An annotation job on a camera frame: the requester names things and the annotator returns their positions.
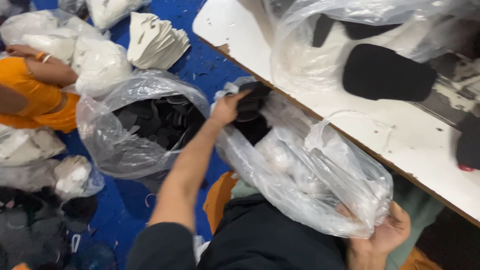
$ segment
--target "stack of white foam pieces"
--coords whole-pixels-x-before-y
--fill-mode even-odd
[[[184,30],[149,13],[131,13],[127,58],[134,66],[167,70],[190,46]]]

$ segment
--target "orange shirt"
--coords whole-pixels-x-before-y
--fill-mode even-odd
[[[0,114],[1,124],[14,128],[37,128],[46,125],[65,133],[76,128],[76,103],[80,97],[67,93],[65,107],[58,112],[48,113],[60,104],[62,92],[58,86],[36,80],[29,73],[23,58],[0,59],[0,84],[21,94],[28,101],[28,105],[15,115]]]

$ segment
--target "red object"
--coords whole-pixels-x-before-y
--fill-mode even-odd
[[[462,171],[466,171],[466,172],[473,172],[473,170],[474,170],[474,168],[470,168],[470,167],[467,167],[465,165],[459,165],[458,168],[461,169]]]

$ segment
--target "blue floor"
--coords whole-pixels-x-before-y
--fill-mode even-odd
[[[39,10],[57,7],[57,0],[34,0],[34,2]],[[221,90],[226,82],[248,74],[232,62],[224,61],[224,57],[201,42],[192,32],[193,19],[202,2],[204,1],[154,0],[148,9],[160,19],[170,20],[174,28],[187,32],[191,47],[169,71],[198,86],[206,93],[208,100],[213,102],[214,94]],[[129,25],[130,19],[126,18],[114,26],[111,29],[111,40],[127,48],[130,39]],[[67,145],[70,154],[89,156],[76,131],[60,134],[60,138]],[[197,233],[206,241],[210,240],[212,235],[202,205],[210,186],[227,170],[228,166],[213,153],[206,175],[209,185],[199,192],[195,211]],[[149,193],[150,191],[140,183],[106,176],[105,188],[97,194],[98,210],[90,222],[90,229],[95,232],[92,235],[89,232],[82,234],[79,252],[92,243],[104,242],[114,248],[119,269],[123,270],[135,236],[144,228],[155,205],[155,196],[148,197],[149,208],[145,205],[145,197]]]

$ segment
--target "pile of black foam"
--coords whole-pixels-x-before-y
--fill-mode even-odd
[[[123,127],[166,150],[182,149],[205,117],[184,95],[145,99],[113,112]]]
[[[239,92],[245,90],[252,90],[252,92],[238,102],[238,116],[232,125],[255,146],[271,129],[259,110],[264,106],[264,100],[272,89],[262,82],[252,82],[240,86]]]

